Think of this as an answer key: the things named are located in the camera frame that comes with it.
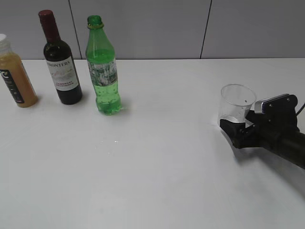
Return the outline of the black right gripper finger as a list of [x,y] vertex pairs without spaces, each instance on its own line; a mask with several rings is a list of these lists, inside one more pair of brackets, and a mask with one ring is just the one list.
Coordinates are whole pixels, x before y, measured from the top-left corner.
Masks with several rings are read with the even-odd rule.
[[252,145],[254,143],[254,125],[246,127],[246,123],[233,123],[220,119],[220,128],[226,133],[233,145]]

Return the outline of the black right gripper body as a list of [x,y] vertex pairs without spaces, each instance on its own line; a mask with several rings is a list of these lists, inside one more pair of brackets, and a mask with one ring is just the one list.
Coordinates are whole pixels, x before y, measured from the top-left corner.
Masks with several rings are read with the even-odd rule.
[[246,120],[254,125],[254,143],[252,145],[234,145],[237,148],[263,147],[268,150],[302,149],[302,133],[297,127],[295,107],[298,99],[289,94],[277,103],[266,114],[249,111]]

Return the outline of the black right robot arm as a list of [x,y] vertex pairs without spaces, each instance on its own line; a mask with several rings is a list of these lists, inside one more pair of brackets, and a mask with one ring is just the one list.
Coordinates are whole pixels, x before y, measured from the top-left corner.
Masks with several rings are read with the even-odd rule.
[[293,94],[263,99],[255,102],[242,121],[221,118],[220,128],[234,148],[264,148],[304,168],[305,135],[297,126],[297,103]]

